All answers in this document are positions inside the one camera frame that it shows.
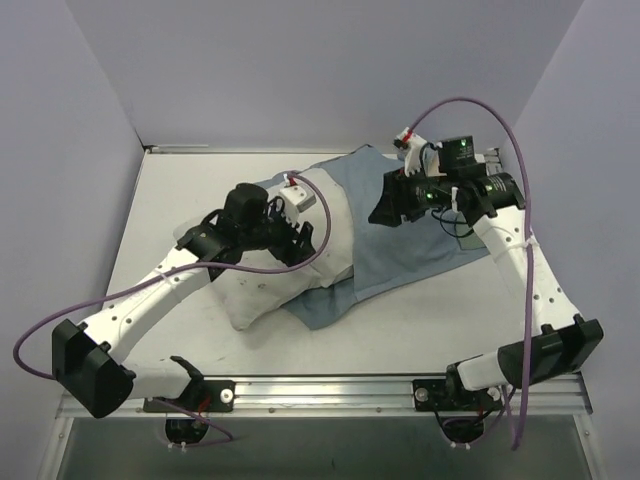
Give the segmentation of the blue pillowcase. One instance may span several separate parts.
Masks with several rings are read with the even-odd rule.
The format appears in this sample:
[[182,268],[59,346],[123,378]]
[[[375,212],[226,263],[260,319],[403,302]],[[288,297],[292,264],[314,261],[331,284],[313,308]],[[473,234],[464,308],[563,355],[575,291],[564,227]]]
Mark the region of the blue pillowcase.
[[488,255],[477,240],[447,235],[423,217],[397,228],[370,224],[383,175],[399,162],[371,146],[314,166],[342,187],[352,215],[353,275],[327,288],[307,290],[282,305],[311,330],[337,322],[351,307],[375,295],[462,267]]

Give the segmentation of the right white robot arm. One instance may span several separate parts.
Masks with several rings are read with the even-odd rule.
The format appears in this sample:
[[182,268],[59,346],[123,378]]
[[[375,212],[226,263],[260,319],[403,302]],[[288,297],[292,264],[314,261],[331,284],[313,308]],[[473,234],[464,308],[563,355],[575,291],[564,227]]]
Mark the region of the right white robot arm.
[[561,288],[525,225],[525,198],[514,178],[488,173],[470,136],[431,143],[405,129],[394,145],[404,166],[384,175],[369,222],[398,227],[429,210],[461,214],[525,306],[525,338],[448,367],[446,402],[465,409],[480,390],[520,388],[580,370],[602,341],[603,328],[596,319],[584,319]]

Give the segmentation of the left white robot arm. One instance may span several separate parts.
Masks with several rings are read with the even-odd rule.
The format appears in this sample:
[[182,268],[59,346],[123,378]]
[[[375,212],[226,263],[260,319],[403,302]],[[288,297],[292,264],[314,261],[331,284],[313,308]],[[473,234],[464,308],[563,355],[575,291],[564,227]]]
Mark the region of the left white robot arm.
[[286,180],[275,196],[240,183],[216,209],[191,226],[156,269],[132,288],[110,295],[104,310],[52,331],[52,375],[93,417],[104,418],[126,400],[160,397],[180,411],[209,394],[203,374],[181,356],[144,374],[126,359],[133,347],[173,308],[227,270],[244,271],[244,253],[268,251],[289,273],[321,253],[313,227],[300,213],[325,200],[310,181]]

